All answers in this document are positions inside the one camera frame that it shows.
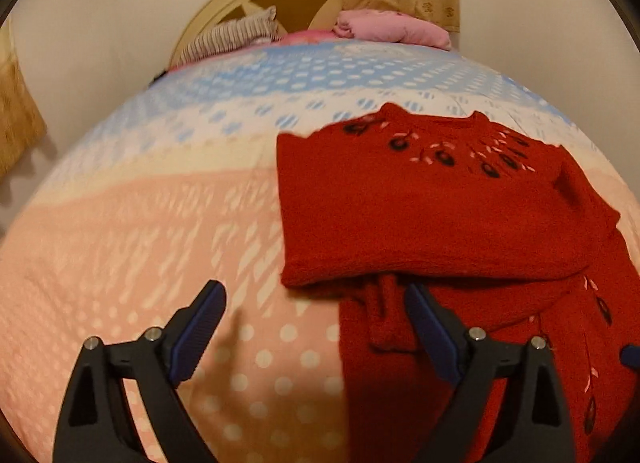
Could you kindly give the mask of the red knitted sweater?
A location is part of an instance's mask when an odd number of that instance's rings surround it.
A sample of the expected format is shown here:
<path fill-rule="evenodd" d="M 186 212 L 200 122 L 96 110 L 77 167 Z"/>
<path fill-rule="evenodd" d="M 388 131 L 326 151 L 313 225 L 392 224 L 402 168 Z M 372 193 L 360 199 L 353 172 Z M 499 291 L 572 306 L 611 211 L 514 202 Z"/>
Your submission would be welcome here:
<path fill-rule="evenodd" d="M 422 350 L 406 290 L 426 287 L 465 327 L 548 343 L 575 460 L 635 460 L 639 274 L 620 213 L 570 153 L 473 112 L 380 110 L 277 139 L 282 283 L 337 297 L 347 457 L 416 462 L 454 385 Z M 504 384 L 468 457 L 480 462 Z"/>

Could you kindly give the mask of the pink blue dotted bedsheet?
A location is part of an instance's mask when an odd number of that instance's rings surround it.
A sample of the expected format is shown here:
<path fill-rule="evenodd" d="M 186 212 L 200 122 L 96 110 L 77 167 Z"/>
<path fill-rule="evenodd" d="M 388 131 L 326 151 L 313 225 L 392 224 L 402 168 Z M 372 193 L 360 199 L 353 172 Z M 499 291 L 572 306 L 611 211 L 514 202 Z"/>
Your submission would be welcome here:
<path fill-rule="evenodd" d="M 599 150 L 544 99 L 453 53 L 276 46 L 166 75 L 58 163 L 1 246 L 1 409 L 39 462 L 82 343 L 137 339 L 209 280 L 228 307 L 179 395 L 225 462 L 346 457 L 337 307 L 288 295 L 276 137 L 378 110 L 489 119 Z"/>

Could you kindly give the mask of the beige curtain at left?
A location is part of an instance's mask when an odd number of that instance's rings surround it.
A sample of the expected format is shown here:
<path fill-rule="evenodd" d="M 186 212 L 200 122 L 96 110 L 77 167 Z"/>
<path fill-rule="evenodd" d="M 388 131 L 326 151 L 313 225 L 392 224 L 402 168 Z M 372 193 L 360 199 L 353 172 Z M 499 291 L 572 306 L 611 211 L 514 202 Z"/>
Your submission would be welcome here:
<path fill-rule="evenodd" d="M 11 19 L 1 27 L 0 176 L 9 171 L 47 134 L 47 125 L 24 80 Z"/>

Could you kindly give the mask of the black object beside bed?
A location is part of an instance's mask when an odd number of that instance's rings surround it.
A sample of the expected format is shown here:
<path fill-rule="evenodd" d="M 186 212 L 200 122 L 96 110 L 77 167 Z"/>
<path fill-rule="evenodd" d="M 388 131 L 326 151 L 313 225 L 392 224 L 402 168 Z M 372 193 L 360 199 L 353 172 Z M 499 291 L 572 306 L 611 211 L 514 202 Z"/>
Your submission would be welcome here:
<path fill-rule="evenodd" d="M 155 84 L 156 82 L 158 82 L 160 79 L 163 79 L 163 77 L 168 73 L 167 70 L 164 70 L 162 72 L 160 72 L 159 74 L 155 75 L 154 78 L 152 79 L 151 82 L 149 82 L 149 87 L 151 87 L 153 84 Z"/>

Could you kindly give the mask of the pink folded blanket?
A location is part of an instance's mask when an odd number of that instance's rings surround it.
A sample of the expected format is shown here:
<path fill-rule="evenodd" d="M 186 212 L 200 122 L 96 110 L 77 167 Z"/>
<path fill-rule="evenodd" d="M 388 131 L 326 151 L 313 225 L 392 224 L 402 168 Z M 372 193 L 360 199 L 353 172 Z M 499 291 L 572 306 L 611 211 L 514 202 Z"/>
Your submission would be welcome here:
<path fill-rule="evenodd" d="M 340 38 L 433 47 L 450 52 L 449 33 L 435 23 L 392 10 L 342 10 L 332 31 Z"/>

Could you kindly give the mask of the striped pillow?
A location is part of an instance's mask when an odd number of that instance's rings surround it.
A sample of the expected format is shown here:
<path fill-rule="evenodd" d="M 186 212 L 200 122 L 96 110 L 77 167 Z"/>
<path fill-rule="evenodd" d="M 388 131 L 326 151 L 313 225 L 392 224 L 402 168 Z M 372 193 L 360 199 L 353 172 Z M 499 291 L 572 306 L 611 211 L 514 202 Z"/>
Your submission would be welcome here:
<path fill-rule="evenodd" d="M 188 41 L 171 62 L 171 67 L 183 67 L 208 57 L 236 52 L 247 46 L 271 43 L 278 36 L 278 29 L 276 6 L 216 24 Z"/>

